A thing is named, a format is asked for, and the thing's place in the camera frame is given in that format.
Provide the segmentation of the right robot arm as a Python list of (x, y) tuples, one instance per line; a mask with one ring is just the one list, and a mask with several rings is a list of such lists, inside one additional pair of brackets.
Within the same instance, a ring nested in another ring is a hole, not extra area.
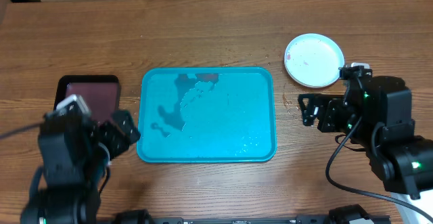
[[(322, 133), (335, 133), (338, 147), (325, 168), (335, 187), (397, 205), (406, 223), (432, 222), (432, 212), (415, 201), (432, 191), (432, 140), (415, 134), (412, 94), (402, 78), (374, 76), (362, 65), (340, 69), (346, 83), (342, 95), (305, 93), (298, 96), (303, 124), (317, 125)], [(391, 196), (355, 189), (330, 176), (333, 161), (347, 142), (365, 153), (372, 172)]]

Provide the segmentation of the light blue rimmed plate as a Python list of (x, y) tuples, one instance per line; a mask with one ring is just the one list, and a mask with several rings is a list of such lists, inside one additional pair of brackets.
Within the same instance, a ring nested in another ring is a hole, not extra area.
[(283, 58), (290, 77), (310, 88), (322, 88), (335, 83), (345, 63), (338, 44), (315, 33), (299, 35), (291, 40)]

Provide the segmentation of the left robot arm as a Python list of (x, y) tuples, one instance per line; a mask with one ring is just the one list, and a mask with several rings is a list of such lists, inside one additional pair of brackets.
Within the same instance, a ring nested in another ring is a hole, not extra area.
[(98, 124), (82, 112), (44, 116), (38, 136), (43, 158), (32, 179), (21, 223), (96, 223), (109, 163), (141, 135), (127, 110)]

